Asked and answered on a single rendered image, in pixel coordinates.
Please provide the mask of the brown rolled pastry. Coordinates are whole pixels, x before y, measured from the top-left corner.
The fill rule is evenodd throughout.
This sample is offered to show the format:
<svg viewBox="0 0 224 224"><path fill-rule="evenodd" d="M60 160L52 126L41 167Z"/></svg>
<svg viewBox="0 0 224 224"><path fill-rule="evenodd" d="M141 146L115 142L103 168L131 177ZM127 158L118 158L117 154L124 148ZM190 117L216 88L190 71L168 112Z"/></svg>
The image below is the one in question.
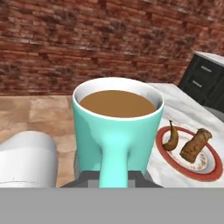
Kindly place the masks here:
<svg viewBox="0 0 224 224"><path fill-rule="evenodd" d="M187 162L193 164L208 140L212 137L212 134L208 130L198 129L192 139L183 146L179 155Z"/></svg>

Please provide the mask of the white rounded cylinder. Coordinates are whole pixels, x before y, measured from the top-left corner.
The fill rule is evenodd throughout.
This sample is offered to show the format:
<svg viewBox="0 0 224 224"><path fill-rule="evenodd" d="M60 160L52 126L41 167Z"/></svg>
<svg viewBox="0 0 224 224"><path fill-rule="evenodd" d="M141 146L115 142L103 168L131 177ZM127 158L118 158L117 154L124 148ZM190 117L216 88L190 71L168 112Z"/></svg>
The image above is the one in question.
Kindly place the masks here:
<svg viewBox="0 0 224 224"><path fill-rule="evenodd" d="M23 131L0 144L0 188L54 188L57 173L56 144L49 135Z"/></svg>

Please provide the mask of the red rimmed white plate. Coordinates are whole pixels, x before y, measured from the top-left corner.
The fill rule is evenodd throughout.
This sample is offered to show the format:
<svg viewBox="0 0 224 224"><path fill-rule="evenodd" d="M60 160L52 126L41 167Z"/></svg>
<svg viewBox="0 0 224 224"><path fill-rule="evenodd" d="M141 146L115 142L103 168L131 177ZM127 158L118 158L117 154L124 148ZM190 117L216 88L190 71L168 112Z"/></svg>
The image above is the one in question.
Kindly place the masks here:
<svg viewBox="0 0 224 224"><path fill-rule="evenodd" d="M184 157L181 157L180 152L185 144L195 136L195 133L181 127L177 127L177 131L178 144L172 151L167 151L164 148L171 135L170 127L164 126L157 133L156 146L164 160L176 171L190 179L202 182L218 180L223 173L223 166L221 157L215 148L209 142L206 142L195 157L195 161L190 163Z"/></svg>

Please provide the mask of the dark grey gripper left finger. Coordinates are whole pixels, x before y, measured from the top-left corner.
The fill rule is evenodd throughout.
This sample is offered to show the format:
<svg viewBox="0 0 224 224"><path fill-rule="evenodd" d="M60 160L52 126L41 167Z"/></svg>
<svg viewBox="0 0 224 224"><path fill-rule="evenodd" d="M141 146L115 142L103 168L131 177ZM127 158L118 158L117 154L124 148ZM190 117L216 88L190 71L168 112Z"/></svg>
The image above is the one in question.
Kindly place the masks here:
<svg viewBox="0 0 224 224"><path fill-rule="evenodd" d="M100 173L98 171L83 171L80 176L65 185L64 188L97 188Z"/></svg>

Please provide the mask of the turquoise mug of coffee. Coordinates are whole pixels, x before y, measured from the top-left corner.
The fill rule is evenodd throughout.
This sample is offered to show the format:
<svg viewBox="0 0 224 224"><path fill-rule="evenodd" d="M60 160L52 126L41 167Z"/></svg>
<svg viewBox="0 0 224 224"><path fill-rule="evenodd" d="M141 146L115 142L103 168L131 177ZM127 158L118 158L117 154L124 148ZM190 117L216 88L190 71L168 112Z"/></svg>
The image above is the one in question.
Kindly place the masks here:
<svg viewBox="0 0 224 224"><path fill-rule="evenodd" d="M127 91L149 100L156 111L137 118L97 115L80 105L105 90ZM138 80L106 77L81 83L72 98L79 171L98 171L100 188L128 186L128 173L145 173L164 109L163 96Z"/></svg>

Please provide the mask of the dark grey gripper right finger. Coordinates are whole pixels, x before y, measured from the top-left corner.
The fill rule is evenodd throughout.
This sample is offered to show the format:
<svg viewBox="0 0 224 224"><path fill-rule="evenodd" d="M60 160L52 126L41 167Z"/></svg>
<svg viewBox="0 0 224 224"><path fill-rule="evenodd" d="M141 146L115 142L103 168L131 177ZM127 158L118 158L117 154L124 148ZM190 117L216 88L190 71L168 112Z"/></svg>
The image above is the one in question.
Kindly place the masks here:
<svg viewBox="0 0 224 224"><path fill-rule="evenodd" d="M160 188L148 172L142 174L140 171L129 171L128 179L128 188Z"/></svg>

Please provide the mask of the brown banana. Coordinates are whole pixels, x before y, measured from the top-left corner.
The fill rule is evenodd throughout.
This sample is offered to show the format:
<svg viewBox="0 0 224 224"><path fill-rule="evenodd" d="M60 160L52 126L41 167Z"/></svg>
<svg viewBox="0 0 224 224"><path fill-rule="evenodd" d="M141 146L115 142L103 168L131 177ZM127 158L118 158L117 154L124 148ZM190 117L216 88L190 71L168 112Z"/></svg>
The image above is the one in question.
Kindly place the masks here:
<svg viewBox="0 0 224 224"><path fill-rule="evenodd" d="M172 125L172 121L170 121L170 131L171 135L168 142L163 144L163 148L166 151L173 151L177 147L179 142L179 134L177 129Z"/></svg>

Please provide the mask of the black drawer cabinet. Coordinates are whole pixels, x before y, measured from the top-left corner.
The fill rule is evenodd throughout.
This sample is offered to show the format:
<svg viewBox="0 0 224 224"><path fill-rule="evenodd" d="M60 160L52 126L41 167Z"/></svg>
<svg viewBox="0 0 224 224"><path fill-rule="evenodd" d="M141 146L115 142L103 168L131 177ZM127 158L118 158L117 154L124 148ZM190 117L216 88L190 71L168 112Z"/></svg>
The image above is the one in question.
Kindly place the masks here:
<svg viewBox="0 0 224 224"><path fill-rule="evenodd" d="M224 56L195 51L178 87L200 105L224 113Z"/></svg>

